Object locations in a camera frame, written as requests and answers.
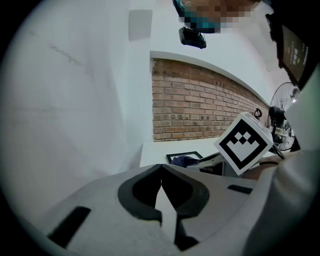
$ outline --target white wall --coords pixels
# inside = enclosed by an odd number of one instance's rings
[[[199,65],[242,84],[269,104],[275,86],[265,63],[240,33],[206,34],[207,48],[182,45],[178,30],[183,23],[171,0],[156,0],[151,30],[151,57]]]
[[[126,127],[129,10],[128,0],[45,1],[11,44],[0,77],[1,185],[32,223],[87,182],[126,171],[144,142],[130,141],[138,125]]]

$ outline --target black fan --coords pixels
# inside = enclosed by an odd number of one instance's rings
[[[274,144],[281,151],[291,149],[295,135],[285,118],[285,111],[296,102],[300,94],[298,87],[285,82],[275,91],[268,113],[267,127],[272,131]]]

